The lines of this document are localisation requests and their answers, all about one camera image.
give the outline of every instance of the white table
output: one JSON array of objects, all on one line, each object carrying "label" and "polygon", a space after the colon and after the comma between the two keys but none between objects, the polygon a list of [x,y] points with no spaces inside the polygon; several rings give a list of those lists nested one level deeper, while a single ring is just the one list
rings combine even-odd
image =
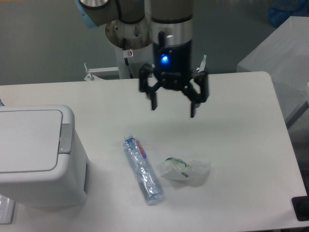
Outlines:
[{"label": "white table", "polygon": [[[137,80],[1,86],[6,105],[65,104],[90,158],[85,205],[18,205],[1,232],[231,232],[308,226],[291,198],[306,194],[269,75],[210,76],[210,97],[189,118],[180,92],[158,91],[158,108]],[[153,166],[170,156],[211,161],[204,182],[160,177],[165,200],[147,206],[122,150],[140,137]]]}]

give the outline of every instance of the blue led light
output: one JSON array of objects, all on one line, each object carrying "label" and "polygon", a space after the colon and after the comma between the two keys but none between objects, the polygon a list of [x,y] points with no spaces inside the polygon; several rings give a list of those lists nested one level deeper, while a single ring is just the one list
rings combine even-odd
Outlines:
[{"label": "blue led light", "polygon": [[162,64],[167,64],[169,62],[169,58],[166,55],[162,55],[161,57],[161,63]]}]

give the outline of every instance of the plastic bag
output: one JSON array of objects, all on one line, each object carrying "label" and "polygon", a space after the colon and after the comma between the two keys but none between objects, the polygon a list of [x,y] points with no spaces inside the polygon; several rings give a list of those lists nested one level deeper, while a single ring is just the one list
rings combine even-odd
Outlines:
[{"label": "plastic bag", "polygon": [[198,160],[185,162],[175,157],[170,157],[157,166],[161,176],[170,180],[192,180],[200,178],[208,172],[210,167],[210,162]]}]

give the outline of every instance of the plastic bottle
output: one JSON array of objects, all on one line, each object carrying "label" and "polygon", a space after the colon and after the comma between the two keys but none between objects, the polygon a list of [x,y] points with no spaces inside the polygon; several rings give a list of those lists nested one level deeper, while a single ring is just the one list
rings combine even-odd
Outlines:
[{"label": "plastic bottle", "polygon": [[131,168],[136,176],[141,191],[148,204],[156,204],[163,199],[163,191],[158,178],[148,162],[145,150],[140,141],[132,134],[124,137],[124,150]]}]

